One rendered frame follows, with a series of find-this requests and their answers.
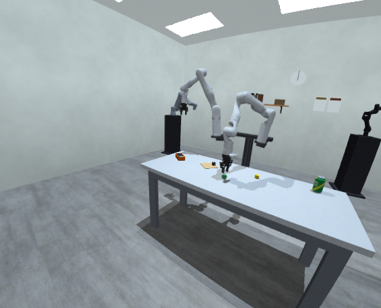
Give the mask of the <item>green drink can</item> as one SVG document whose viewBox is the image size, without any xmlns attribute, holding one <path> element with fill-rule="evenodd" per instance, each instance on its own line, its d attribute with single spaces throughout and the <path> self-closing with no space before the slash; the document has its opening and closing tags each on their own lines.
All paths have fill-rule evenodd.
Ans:
<svg viewBox="0 0 381 308">
<path fill-rule="evenodd" d="M 313 185 L 312 190 L 313 190 L 315 193 L 322 193 L 322 190 L 323 190 L 325 181 L 326 181 L 326 179 L 325 179 L 324 176 L 317 176 L 317 177 L 315 178 L 315 182 L 314 182 L 314 185 Z"/>
</svg>

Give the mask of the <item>orange pocket multimeter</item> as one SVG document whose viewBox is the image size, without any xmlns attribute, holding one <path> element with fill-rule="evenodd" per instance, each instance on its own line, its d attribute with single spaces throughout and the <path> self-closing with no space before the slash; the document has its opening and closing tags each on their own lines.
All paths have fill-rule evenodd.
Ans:
<svg viewBox="0 0 381 308">
<path fill-rule="evenodd" d="M 182 153 L 176 153 L 176 158 L 178 159 L 178 161 L 185 160 L 185 156 Z"/>
</svg>

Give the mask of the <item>tan square mat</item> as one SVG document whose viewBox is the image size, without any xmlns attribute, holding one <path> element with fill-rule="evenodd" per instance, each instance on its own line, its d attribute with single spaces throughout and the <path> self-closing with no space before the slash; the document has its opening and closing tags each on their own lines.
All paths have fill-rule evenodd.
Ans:
<svg viewBox="0 0 381 308">
<path fill-rule="evenodd" d="M 210 163 L 200 163 L 205 169 L 208 169 L 208 168 L 219 168 L 217 165 L 213 166 L 212 165 L 212 162 Z"/>
</svg>

